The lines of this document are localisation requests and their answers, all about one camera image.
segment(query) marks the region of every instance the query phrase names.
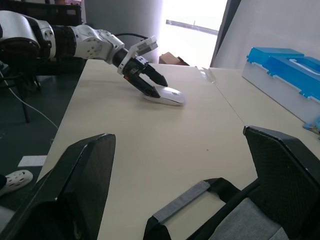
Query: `cardboard box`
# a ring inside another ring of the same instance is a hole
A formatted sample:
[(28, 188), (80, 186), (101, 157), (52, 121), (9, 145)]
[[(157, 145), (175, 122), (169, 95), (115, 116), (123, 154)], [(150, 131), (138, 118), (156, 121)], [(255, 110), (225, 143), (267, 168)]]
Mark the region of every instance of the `cardboard box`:
[(183, 65), (189, 66), (181, 57), (175, 57), (170, 52), (162, 54), (159, 57), (159, 64)]

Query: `blue plastic box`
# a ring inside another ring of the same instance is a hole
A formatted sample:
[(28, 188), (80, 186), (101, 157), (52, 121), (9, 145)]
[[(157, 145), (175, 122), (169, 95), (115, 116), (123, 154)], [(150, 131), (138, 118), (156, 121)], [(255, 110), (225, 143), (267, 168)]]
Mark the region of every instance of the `blue plastic box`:
[(253, 47), (242, 76), (305, 123), (320, 116), (320, 61), (289, 48)]

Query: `blue lid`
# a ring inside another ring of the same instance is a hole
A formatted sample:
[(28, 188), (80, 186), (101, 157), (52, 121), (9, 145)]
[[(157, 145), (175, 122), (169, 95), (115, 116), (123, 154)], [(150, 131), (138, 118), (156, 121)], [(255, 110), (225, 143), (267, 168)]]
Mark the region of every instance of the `blue lid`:
[(250, 63), (257, 63), (300, 89), (300, 94), (320, 101), (320, 61), (289, 48), (253, 47), (247, 56)]

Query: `white computer mouse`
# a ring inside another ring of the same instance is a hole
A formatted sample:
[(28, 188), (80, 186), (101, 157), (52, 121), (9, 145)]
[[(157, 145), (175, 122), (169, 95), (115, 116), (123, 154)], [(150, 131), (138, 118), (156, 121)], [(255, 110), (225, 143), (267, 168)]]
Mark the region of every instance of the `white computer mouse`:
[(184, 94), (178, 90), (175, 90), (173, 88), (166, 87), (166, 86), (154, 86), (154, 87), (159, 93), (160, 98), (143, 95), (145, 99), (152, 102), (172, 105), (172, 106), (183, 105), (186, 101)]

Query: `white cable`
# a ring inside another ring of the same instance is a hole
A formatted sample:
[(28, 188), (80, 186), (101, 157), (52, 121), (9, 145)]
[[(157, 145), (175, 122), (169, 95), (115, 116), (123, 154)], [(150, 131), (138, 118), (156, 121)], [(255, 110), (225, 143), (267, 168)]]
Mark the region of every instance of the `white cable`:
[(22, 102), (23, 104), (25, 104), (25, 105), (28, 106), (29, 108), (35, 110), (36, 112), (40, 113), (42, 116), (44, 116), (46, 119), (48, 119), (48, 120), (50, 121), (50, 123), (52, 123), (52, 124), (55, 126), (56, 129), (59, 129), (59, 128), (57, 127), (57, 125), (55, 125), (55, 123), (50, 120), (50, 118), (48, 118), (46, 115), (44, 115), (44, 114), (43, 114), (42, 112), (40, 112), (39, 110), (35, 109), (33, 106), (30, 106), (28, 103), (26, 103), (26, 102), (24, 102), (23, 100), (21, 100), (21, 99), (14, 93), (14, 91), (12, 91), (11, 88), (9, 88), (9, 90), (10, 90), (10, 92), (11, 92), (20, 102)]

